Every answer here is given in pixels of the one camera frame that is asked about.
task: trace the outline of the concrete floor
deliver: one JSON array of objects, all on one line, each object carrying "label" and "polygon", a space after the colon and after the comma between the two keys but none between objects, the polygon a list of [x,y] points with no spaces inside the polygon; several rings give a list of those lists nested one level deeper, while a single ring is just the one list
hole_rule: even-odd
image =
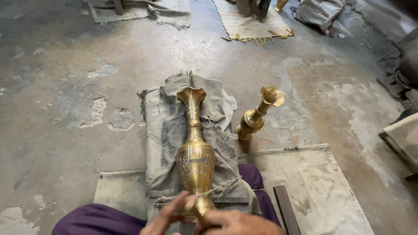
[{"label": "concrete floor", "polygon": [[[411,171],[377,136],[403,107],[375,81],[383,72],[353,38],[322,36],[291,18],[291,5],[281,15],[295,36],[258,47],[222,40],[210,0],[191,0],[191,27],[181,31],[148,18],[99,26],[81,11],[86,4],[70,0],[3,1],[0,233],[15,224],[19,233],[10,234],[49,234],[93,201],[101,171],[145,169],[136,93],[182,68],[222,81],[238,102],[233,126],[260,102],[262,86],[278,87],[285,104],[269,110],[251,150],[329,143],[375,234],[418,231],[418,184],[403,180]],[[118,66],[86,75],[105,62]],[[102,124],[80,128],[98,97]],[[133,111],[129,131],[107,127],[117,107]]]}]

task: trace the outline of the brass vase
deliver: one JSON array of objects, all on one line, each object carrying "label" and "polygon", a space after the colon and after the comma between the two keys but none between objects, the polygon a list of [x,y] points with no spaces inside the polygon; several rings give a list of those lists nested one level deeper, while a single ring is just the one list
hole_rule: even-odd
[{"label": "brass vase", "polygon": [[235,134],[240,140],[250,140],[253,133],[261,130],[264,126],[263,116],[271,106],[279,107],[285,102],[283,92],[274,86],[263,87],[260,90],[262,101],[255,110],[248,110],[241,118],[241,125],[235,129]]},{"label": "brass vase", "polygon": [[[213,147],[202,139],[199,121],[199,106],[206,97],[205,90],[186,87],[177,93],[177,99],[186,106],[187,141],[177,150],[177,168],[181,182],[190,195],[199,196],[212,186],[215,173],[215,153]],[[201,215],[208,210],[216,209],[209,195],[200,196],[196,208]]]},{"label": "brass vase", "polygon": [[283,7],[286,5],[288,1],[289,0],[277,0],[276,7],[274,7],[274,10],[277,12],[282,12]]}]

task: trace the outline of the cracked floor patch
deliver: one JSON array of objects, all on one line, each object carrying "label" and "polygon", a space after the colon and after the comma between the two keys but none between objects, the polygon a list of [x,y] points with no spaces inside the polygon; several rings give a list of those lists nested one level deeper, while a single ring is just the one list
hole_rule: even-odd
[{"label": "cracked floor patch", "polygon": [[110,115],[110,122],[107,124],[109,129],[115,131],[130,130],[134,126],[135,119],[133,112],[132,110],[125,108],[115,108]]},{"label": "cracked floor patch", "polygon": [[119,65],[105,62],[96,70],[89,71],[86,76],[88,78],[104,77],[119,72],[119,69]]},{"label": "cracked floor patch", "polygon": [[107,100],[104,96],[96,98],[93,102],[92,109],[90,113],[90,119],[83,122],[80,125],[80,128],[92,127],[97,124],[103,123],[103,118],[105,117],[105,109],[107,107]]}]

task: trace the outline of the hand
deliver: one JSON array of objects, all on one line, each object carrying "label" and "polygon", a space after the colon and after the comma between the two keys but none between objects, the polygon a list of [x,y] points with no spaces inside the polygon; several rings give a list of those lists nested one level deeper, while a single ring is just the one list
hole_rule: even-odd
[{"label": "hand", "polygon": [[[204,216],[211,225],[220,226],[208,229],[204,235],[284,235],[277,224],[238,210],[208,211]],[[197,223],[195,234],[201,233],[202,225]]]},{"label": "hand", "polygon": [[158,215],[141,230],[139,235],[163,235],[171,223],[175,221],[189,222],[186,217],[177,213],[184,208],[186,202],[196,200],[196,197],[188,197],[188,194],[187,191],[179,193],[170,204],[158,212]]}]

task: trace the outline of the purple pants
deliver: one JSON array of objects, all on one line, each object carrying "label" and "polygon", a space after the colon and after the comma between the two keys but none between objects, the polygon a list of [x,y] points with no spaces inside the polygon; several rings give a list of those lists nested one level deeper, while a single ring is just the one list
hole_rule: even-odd
[{"label": "purple pants", "polygon": [[[251,164],[238,164],[238,169],[252,189],[263,189],[263,178]],[[265,191],[255,191],[263,217],[280,226],[270,197]],[[52,235],[138,235],[146,221],[132,217],[102,204],[79,207],[58,221]]]}]

